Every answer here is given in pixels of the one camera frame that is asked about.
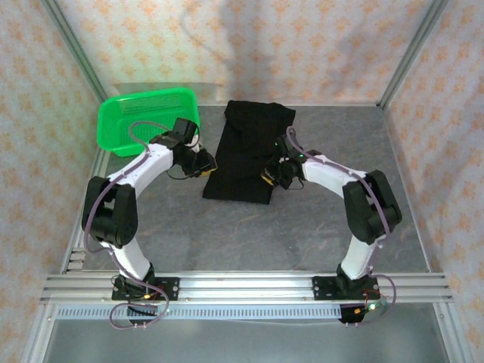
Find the aluminium lower frame rail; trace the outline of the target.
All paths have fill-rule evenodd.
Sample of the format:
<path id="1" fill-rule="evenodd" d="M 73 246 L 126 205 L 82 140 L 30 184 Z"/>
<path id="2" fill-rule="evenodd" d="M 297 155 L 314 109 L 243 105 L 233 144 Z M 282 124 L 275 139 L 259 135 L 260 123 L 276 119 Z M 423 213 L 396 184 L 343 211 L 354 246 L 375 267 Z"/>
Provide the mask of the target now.
<path id="1" fill-rule="evenodd" d="M 436 302 L 434 312 L 449 363 L 466 363 L 467 352 L 461 337 L 457 310 L 451 302 Z"/>
<path id="2" fill-rule="evenodd" d="M 55 304 L 38 306 L 20 363 L 43 363 L 54 329 L 57 310 L 58 307 Z"/>

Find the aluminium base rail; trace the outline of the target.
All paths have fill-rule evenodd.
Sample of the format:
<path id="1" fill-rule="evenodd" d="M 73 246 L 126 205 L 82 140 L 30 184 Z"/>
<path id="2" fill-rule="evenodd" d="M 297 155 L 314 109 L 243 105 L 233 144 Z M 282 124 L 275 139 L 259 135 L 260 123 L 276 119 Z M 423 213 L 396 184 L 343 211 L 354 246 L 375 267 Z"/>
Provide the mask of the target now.
<path id="1" fill-rule="evenodd" d="M 363 303 L 381 297 L 397 303 L 449 303 L 453 300 L 446 276 L 440 273 L 402 273 L 377 277 L 357 293 L 336 291 L 331 274 L 305 272 L 175 273 L 179 279 L 176 303 Z M 51 275 L 42 291 L 47 303 L 109 303 L 117 289 L 111 272 Z"/>

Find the black t-shirt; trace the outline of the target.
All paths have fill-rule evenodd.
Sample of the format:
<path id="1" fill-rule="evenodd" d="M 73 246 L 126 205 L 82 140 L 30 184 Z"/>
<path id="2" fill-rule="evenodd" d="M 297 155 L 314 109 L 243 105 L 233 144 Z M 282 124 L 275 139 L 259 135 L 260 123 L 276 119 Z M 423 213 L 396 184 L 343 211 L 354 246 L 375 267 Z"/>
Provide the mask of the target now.
<path id="1" fill-rule="evenodd" d="M 270 204 L 273 187 L 261 173 L 296 111 L 277 103 L 230 100 L 224 116 L 215 156 L 218 169 L 210 174 L 203 198 Z"/>

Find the green plastic basket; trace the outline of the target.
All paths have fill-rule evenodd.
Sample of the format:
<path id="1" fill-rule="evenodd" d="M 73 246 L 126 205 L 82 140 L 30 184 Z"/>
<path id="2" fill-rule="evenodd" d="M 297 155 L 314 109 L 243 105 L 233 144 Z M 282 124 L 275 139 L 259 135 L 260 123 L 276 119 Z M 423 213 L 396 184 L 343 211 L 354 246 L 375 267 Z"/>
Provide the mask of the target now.
<path id="1" fill-rule="evenodd" d="M 144 148 L 129 135 L 129 127 L 137 121 L 133 134 L 147 143 L 166 129 L 173 129 L 178 118 L 200 123 L 197 97 L 189 88 L 167 88 L 112 97 L 98 111 L 98 146 L 118 157 L 138 156 Z"/>

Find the aluminium frame post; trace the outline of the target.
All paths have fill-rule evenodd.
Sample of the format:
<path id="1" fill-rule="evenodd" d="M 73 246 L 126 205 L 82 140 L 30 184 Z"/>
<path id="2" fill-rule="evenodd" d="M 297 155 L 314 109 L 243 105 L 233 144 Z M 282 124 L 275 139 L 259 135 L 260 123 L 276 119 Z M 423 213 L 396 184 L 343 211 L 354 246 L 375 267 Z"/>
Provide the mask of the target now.
<path id="1" fill-rule="evenodd" d="M 76 36 L 73 28 L 71 27 L 68 19 L 66 18 L 63 10 L 61 9 L 57 0 L 40 0 L 43 7 L 47 11 L 52 22 L 57 27 L 61 38 L 66 46 L 69 48 L 70 53 L 77 62 L 83 76 L 86 78 L 88 84 L 91 86 L 96 98 L 102 103 L 107 100 L 107 92 L 103 87 L 101 80 L 98 77 L 97 72 L 92 66 L 88 55 L 85 53 L 81 42 Z"/>
<path id="2" fill-rule="evenodd" d="M 408 47 L 399 61 L 395 72 L 393 73 L 388 86 L 386 87 L 381 99 L 376 103 L 376 106 L 381 110 L 386 110 L 399 90 L 400 86 L 405 80 L 412 64 L 420 53 L 428 37 L 431 35 L 435 25 L 441 18 L 449 0 L 432 0 L 430 6 L 423 16 L 414 36 L 412 37 Z"/>

